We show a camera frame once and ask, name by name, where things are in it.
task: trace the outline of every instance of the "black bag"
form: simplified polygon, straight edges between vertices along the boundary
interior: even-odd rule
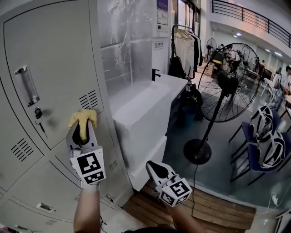
[[[175,57],[172,56],[170,59],[170,67],[169,67],[168,75],[186,79],[187,74],[185,73],[183,69],[180,57],[177,56],[175,44],[172,45],[172,50],[175,54]]]

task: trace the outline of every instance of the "fan grille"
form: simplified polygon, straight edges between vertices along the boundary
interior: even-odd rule
[[[221,107],[215,118],[215,122],[227,122],[239,116],[249,107],[253,101],[258,88],[260,79],[256,79],[252,73],[250,65],[253,65],[257,59],[256,53],[247,45],[241,43],[231,44],[219,50],[206,65],[201,76],[198,90],[201,93],[203,105],[201,113],[207,119],[211,120],[221,95],[222,89],[218,85],[218,73],[225,71],[228,78],[237,78],[239,86],[233,95],[223,98]],[[234,71],[234,62],[236,61],[237,73]]]

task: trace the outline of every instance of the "locker vent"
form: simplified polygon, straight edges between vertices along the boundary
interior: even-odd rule
[[[12,147],[11,151],[21,162],[33,152],[32,148],[28,145],[24,138]]]
[[[109,170],[112,171],[116,166],[118,165],[118,162],[116,160],[113,161],[108,167]]]
[[[80,196],[81,196],[81,193],[77,197],[75,197],[74,200],[78,202],[80,200]]]
[[[50,226],[52,226],[52,225],[54,225],[55,223],[56,223],[57,221],[56,220],[50,220],[50,221],[48,221],[47,223],[46,223],[46,225],[50,225]]]
[[[91,109],[98,105],[96,91],[91,91],[88,94],[79,98],[83,109]]]

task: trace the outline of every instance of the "yellow cloth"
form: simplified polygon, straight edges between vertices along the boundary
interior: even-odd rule
[[[91,121],[92,126],[96,128],[97,127],[97,113],[95,110],[83,109],[81,111],[76,111],[73,114],[69,123],[69,128],[71,128],[73,124],[77,120],[79,120],[80,138],[83,142],[87,140],[86,125],[87,125],[88,119]]]

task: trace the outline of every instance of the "standing fan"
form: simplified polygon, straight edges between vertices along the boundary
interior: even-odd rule
[[[207,57],[206,57],[206,61],[208,61],[208,57],[210,56],[210,54],[215,51],[217,48],[217,44],[216,41],[213,38],[210,38],[206,44],[206,49],[207,49]]]
[[[206,141],[213,123],[227,122],[242,114],[254,100],[260,86],[260,80],[255,83],[255,79],[247,76],[245,65],[257,59],[256,53],[241,43],[231,46],[231,51],[225,54],[226,46],[207,63],[199,81],[198,90],[203,100],[201,113],[210,123],[202,140],[192,139],[184,146],[184,155],[194,164],[204,164],[212,155]],[[231,74],[234,65],[231,58],[234,56],[239,57],[236,66],[239,65]]]

